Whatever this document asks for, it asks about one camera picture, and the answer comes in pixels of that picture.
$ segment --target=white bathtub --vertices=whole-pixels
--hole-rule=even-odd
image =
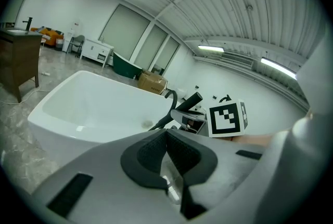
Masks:
[[[49,157],[60,166],[105,142],[147,131],[164,117],[171,99],[80,71],[54,88],[28,122]],[[180,125],[173,121],[166,128]]]

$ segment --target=gray tile floor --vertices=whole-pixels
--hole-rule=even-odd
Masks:
[[[102,68],[101,63],[93,60],[75,58],[74,54],[65,54],[44,47],[41,49],[39,71],[50,76],[39,75],[40,89],[52,90],[73,73],[90,71],[113,80],[137,86],[137,81],[116,74],[111,67]],[[22,101],[35,90],[35,83],[27,81],[20,86]],[[0,102],[0,155],[1,165],[9,179],[16,185],[32,193],[34,189],[58,165],[49,160],[28,127],[27,117],[34,107],[47,95],[35,92],[24,103],[7,105]],[[17,103],[16,98],[0,85],[0,100]]]

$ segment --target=ceiling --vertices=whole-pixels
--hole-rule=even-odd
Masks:
[[[267,57],[295,72],[299,70],[325,32],[325,18],[317,0],[125,1],[168,27],[198,60],[273,84],[306,109],[297,82],[260,59]],[[200,50],[200,43],[223,46],[226,53]]]

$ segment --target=ceiling light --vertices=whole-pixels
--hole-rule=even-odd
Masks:
[[[204,50],[212,50],[212,51],[218,51],[218,52],[224,52],[224,49],[222,47],[209,47],[209,46],[198,46],[200,49]]]
[[[263,64],[271,66],[271,67],[289,75],[291,78],[294,78],[296,80],[296,74],[294,72],[290,71],[289,69],[287,69],[286,67],[284,67],[284,66],[282,66],[282,65],[280,65],[280,64],[278,64],[278,63],[276,63],[272,60],[268,60],[266,58],[261,58],[261,62]]]

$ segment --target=white pillar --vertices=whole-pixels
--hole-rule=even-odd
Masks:
[[[144,33],[142,34],[139,42],[136,44],[136,47],[134,48],[134,51],[131,55],[131,58],[130,58],[130,62],[134,63],[134,61],[136,60],[136,57],[137,55],[139,54],[142,46],[144,45],[149,33],[151,32],[152,28],[154,27],[155,25],[155,21],[151,21],[147,28],[145,29]]]
[[[162,51],[164,50],[164,47],[167,45],[167,42],[169,41],[170,38],[170,34],[166,36],[165,40],[163,41],[160,49],[158,50],[158,52],[156,53],[154,60],[152,60],[151,65],[149,66],[148,71],[151,72],[152,68],[154,67],[156,61],[158,60],[158,58],[160,57]]]

